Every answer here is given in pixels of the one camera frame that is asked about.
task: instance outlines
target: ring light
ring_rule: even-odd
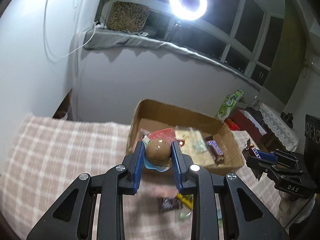
[[[207,10],[207,0],[200,0],[200,6],[196,12],[192,12],[184,8],[179,0],[169,0],[173,13],[184,20],[196,20],[204,15]]]

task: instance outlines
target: checkered blanket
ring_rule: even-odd
[[[1,176],[0,209],[21,239],[81,173],[105,173],[122,162],[129,126],[116,123],[83,123],[34,117],[22,124]],[[239,148],[250,137],[234,132]],[[237,175],[276,215],[280,202],[274,183],[265,175],[260,182],[244,166]],[[127,239],[190,239],[191,220],[176,222],[175,212],[159,214],[150,197],[155,185],[174,185],[173,178],[142,176],[135,196],[124,196],[124,227]],[[96,214],[99,209],[97,200]],[[96,239],[97,216],[93,237]]]

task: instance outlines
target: white cable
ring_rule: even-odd
[[[92,36],[90,37],[90,39],[89,39],[85,44],[81,45],[80,47],[76,48],[75,50],[73,50],[72,52],[70,52],[70,53],[68,53],[68,54],[66,54],[66,55],[64,55],[64,56],[57,56],[57,55],[55,55],[55,54],[51,51],[50,46],[49,46],[49,43],[48,43],[48,40],[47,40],[47,35],[46,35],[46,15],[47,15],[48,1],[49,1],[49,0],[46,0],[46,1],[45,1],[45,6],[44,6],[44,21],[43,21],[44,44],[45,44],[46,48],[49,50],[49,52],[50,52],[50,54],[51,54],[52,56],[54,56],[55,58],[58,58],[58,59],[62,59],[62,58],[64,58],[64,57],[67,57],[67,56],[71,55],[72,53],[74,53],[74,52],[77,51],[78,49],[82,48],[83,46],[87,45],[87,44],[89,43],[89,41],[91,41],[91,39],[93,38],[94,34],[96,33],[96,25],[95,25],[95,23],[93,22],[93,28],[94,28],[93,34],[92,34]]]

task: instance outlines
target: leopard print cushion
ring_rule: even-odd
[[[149,7],[130,2],[115,2],[108,21],[108,29],[140,33],[149,16]]]

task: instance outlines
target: blue gripper pad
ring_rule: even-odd
[[[145,146],[144,146],[144,143],[141,143],[139,153],[138,153],[136,167],[134,169],[134,179],[133,179],[133,187],[132,187],[134,190],[134,193],[137,193],[137,191],[140,187],[144,152],[145,152]]]
[[[182,191],[182,174],[180,170],[180,165],[178,162],[178,157],[176,150],[174,148],[173,143],[171,144],[171,160],[172,160],[172,168],[173,168],[173,174],[174,174],[174,180],[176,182],[176,187],[179,193]]]

